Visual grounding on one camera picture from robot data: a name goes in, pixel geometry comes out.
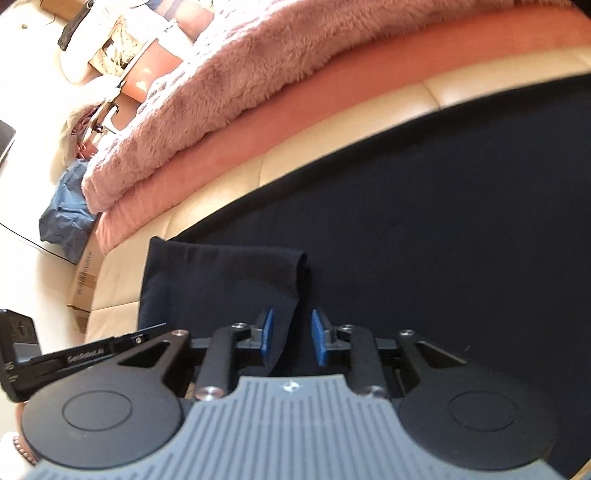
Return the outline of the blue cloth bag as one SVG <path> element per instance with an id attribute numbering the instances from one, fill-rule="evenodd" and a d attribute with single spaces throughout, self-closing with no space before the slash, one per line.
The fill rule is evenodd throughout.
<path id="1" fill-rule="evenodd" d="M 77 264 L 96 222 L 82 193 L 88 162 L 76 159 L 61 175 L 55 193 L 39 219 L 40 240 L 57 245 Z"/>

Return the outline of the salmon pink bed sheet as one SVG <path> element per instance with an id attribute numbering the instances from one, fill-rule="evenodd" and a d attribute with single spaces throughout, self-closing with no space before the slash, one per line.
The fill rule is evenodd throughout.
<path id="1" fill-rule="evenodd" d="M 110 252 L 221 174 L 356 104 L 473 63 L 589 42 L 590 21 L 579 10 L 517 6 L 353 48 L 177 152 L 136 183 L 101 216 L 99 248 Z"/>

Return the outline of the black pants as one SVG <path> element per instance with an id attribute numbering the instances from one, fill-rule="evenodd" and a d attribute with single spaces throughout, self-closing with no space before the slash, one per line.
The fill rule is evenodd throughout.
<path id="1" fill-rule="evenodd" d="M 410 328 L 525 381 L 590 457 L 590 79 L 452 107 L 301 167 L 149 243 L 138 326 L 195 337 L 273 310 L 274 376 L 318 372 L 311 310 Z"/>

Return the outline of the brown plastic storage bin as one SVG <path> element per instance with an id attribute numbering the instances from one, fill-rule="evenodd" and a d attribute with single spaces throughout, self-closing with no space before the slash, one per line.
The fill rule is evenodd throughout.
<path id="1" fill-rule="evenodd" d="M 182 60 L 152 41 L 143 48 L 127 66 L 123 75 L 122 93 L 142 103 L 155 80 L 169 74 L 182 63 Z"/>

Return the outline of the black wall television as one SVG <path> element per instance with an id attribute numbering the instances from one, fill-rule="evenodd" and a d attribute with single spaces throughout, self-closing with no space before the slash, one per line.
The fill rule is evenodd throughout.
<path id="1" fill-rule="evenodd" d="M 0 121 L 0 164 L 4 162 L 4 159 L 12 147 L 15 135 L 16 130 L 12 126 L 4 121 Z"/>

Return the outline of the fluffy pink blanket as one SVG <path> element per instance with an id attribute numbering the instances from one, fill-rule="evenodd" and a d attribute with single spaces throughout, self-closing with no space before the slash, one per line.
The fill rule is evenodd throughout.
<path id="1" fill-rule="evenodd" d="M 89 210 L 108 210 L 178 151 L 221 129 L 332 57 L 391 35 L 513 1 L 223 1 L 188 57 L 156 79 L 134 119 L 103 141 L 82 192 Z"/>

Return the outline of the cardboard box blue print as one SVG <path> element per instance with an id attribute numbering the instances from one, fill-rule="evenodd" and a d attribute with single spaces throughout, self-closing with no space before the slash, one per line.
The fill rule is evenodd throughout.
<path id="1" fill-rule="evenodd" d="M 82 334 L 85 334 L 87 330 L 92 300 L 103 260 L 104 255 L 99 248 L 96 234 L 92 233 L 76 265 L 66 303 Z"/>

